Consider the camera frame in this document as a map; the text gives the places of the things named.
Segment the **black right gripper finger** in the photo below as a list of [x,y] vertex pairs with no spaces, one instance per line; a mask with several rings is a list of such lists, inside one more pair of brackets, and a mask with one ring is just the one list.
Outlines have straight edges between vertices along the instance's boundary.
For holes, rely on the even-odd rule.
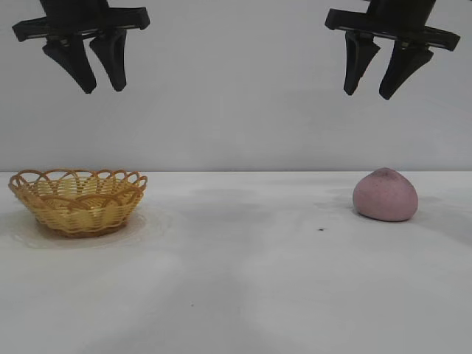
[[432,59],[433,55],[426,45],[396,41],[379,87],[379,94],[389,100],[403,83]]
[[351,96],[380,47],[374,42],[374,36],[370,33],[346,31],[345,42],[347,63],[344,91]]

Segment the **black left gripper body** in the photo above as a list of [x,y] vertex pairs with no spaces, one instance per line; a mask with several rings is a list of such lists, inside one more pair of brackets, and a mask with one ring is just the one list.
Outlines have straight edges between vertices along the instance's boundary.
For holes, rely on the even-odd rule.
[[111,7],[107,1],[42,1],[45,16],[13,25],[17,39],[88,35],[109,29],[144,30],[150,17],[144,7]]

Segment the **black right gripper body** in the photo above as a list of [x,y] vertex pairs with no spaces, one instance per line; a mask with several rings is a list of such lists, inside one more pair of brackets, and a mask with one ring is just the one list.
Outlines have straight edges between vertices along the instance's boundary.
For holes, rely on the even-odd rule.
[[331,9],[325,26],[330,30],[454,50],[459,35],[426,25],[435,3],[435,0],[378,0],[371,1],[365,13]]

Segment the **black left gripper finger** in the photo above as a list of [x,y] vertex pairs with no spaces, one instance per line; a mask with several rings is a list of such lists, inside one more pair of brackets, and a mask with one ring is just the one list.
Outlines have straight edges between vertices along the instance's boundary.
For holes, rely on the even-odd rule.
[[94,38],[89,46],[103,65],[115,91],[127,85],[125,73],[126,29],[112,29]]
[[43,51],[60,65],[86,94],[95,90],[97,81],[81,36],[73,35],[58,41],[47,41]]

